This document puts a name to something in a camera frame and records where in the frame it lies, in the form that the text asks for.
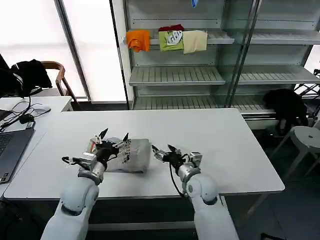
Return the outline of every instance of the laptop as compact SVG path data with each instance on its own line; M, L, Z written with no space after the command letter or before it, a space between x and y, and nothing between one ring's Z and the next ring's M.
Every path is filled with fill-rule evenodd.
M10 180L34 131L27 128L0 133L0 184Z

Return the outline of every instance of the yellow towel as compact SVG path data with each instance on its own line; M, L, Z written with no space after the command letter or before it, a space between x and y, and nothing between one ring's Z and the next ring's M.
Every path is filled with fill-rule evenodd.
M189 54L207 50L208 34L204 31L184 31L183 34L183 53Z

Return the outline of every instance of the red cloth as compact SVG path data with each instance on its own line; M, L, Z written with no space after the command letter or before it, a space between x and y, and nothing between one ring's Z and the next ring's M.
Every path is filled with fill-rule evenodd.
M158 32L167 32L167 31L184 31L184 27L181 24L172 25L172 26L163 26L160 27Z

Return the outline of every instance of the white desk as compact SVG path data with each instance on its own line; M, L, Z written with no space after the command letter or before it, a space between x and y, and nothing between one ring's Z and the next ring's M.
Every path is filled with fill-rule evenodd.
M1 98L0 99L0 109L9 111L17 103L22 102L22 101L29 102L29 98L25 98L25 99L22 99L20 97ZM28 106L27 102L20 103L17 107L14 108L15 111L24 110ZM54 123L51 123L52 120L54 119L54 116L62 111L69 110L71 108L70 102L71 102L70 96L31 97L31 104L37 103L37 104L46 105L51 108L51 111L35 118L34 134L33 134L27 148L25 149L25 151L24 151L24 153L23 153L23 155L22 155L22 157L16 167L14 175L11 177L11 181L15 177L15 175L17 174L17 172L21 168L21 166L25 163L26 159L31 154L31 152L34 150L36 145L39 143L41 138L45 135L45 133L47 131L47 127L50 126L50 124L54 124ZM18 121L18 122L15 122L13 125L7 127L5 129L5 132L23 130L23 129L26 129L26 125L27 124L21 124ZM3 195L3 193L5 192L5 190L9 184L10 184L10 182L0 184L0 197Z
M78 167L63 156L80 156L105 128L107 137L148 138L183 153L203 154L201 170L222 195L274 193L285 186L237 109L62 112L4 193L7 199L58 199ZM147 173L105 173L99 198L176 196L167 163L151 156Z

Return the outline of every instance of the wooden chair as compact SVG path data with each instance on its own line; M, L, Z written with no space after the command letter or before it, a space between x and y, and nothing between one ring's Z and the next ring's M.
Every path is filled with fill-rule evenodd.
M65 72L66 72L65 67L56 61L42 61L41 63L45 69L59 70L59 73L55 80L55 84L56 84L56 87L58 88L60 95L70 96L73 99L74 104L77 106L77 108L81 110L80 104L77 101L76 96L72 92L67 80L65 79ZM61 82L63 82L63 84L65 85L66 90L63 89Z

